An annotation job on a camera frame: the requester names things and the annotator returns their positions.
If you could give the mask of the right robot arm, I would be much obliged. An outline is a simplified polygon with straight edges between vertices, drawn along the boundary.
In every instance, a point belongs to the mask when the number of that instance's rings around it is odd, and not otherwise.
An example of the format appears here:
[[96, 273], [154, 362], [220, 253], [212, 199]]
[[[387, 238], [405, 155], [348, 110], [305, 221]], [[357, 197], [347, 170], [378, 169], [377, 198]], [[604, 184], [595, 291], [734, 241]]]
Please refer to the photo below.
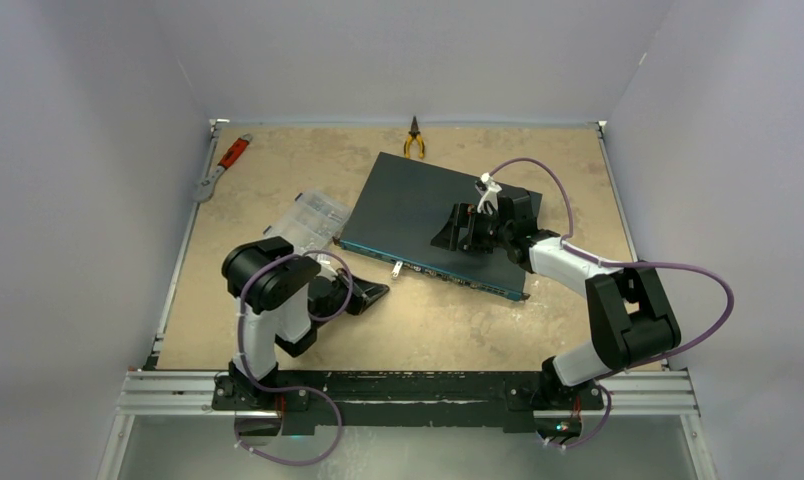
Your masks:
[[478, 203], [455, 204], [432, 246], [502, 249], [526, 272], [562, 284], [587, 303], [589, 342], [542, 363], [538, 391], [547, 404], [562, 407], [590, 381], [679, 345], [681, 332], [655, 268], [606, 266], [572, 251], [557, 233], [538, 226], [524, 189], [508, 192], [482, 180], [476, 189]]

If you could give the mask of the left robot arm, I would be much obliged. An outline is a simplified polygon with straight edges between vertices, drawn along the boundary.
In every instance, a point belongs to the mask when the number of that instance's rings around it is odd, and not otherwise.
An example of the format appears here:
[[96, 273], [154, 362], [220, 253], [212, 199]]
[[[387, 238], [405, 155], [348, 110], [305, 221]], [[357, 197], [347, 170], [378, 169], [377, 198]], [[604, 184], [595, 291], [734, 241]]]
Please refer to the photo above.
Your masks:
[[232, 250], [221, 273], [237, 305], [237, 351], [229, 377], [250, 408], [275, 399], [281, 349], [295, 358], [316, 342], [318, 330], [343, 314], [361, 315], [390, 292], [351, 273], [322, 265], [299, 253], [281, 236], [246, 243]]

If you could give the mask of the dark grey network switch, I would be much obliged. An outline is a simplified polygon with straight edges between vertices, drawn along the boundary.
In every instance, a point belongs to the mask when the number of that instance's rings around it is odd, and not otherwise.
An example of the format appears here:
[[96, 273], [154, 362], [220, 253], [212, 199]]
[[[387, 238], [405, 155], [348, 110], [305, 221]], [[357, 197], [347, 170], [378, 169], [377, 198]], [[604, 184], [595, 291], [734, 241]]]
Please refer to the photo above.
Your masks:
[[447, 251], [430, 241], [457, 203], [477, 204], [473, 175], [381, 152], [339, 236], [347, 251], [512, 301], [529, 297], [526, 272], [503, 252]]

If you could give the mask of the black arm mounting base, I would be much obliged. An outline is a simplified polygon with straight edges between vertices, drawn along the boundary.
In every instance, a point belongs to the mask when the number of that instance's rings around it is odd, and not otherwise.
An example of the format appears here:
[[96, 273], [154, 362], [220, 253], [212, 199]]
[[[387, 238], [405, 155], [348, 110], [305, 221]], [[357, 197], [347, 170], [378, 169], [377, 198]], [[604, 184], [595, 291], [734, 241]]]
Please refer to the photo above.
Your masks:
[[592, 384], [555, 392], [533, 371], [279, 370], [260, 390], [236, 370], [214, 378], [212, 408], [240, 416], [268, 414], [284, 435], [318, 426], [499, 428], [505, 433], [579, 429], [580, 414], [605, 404]]

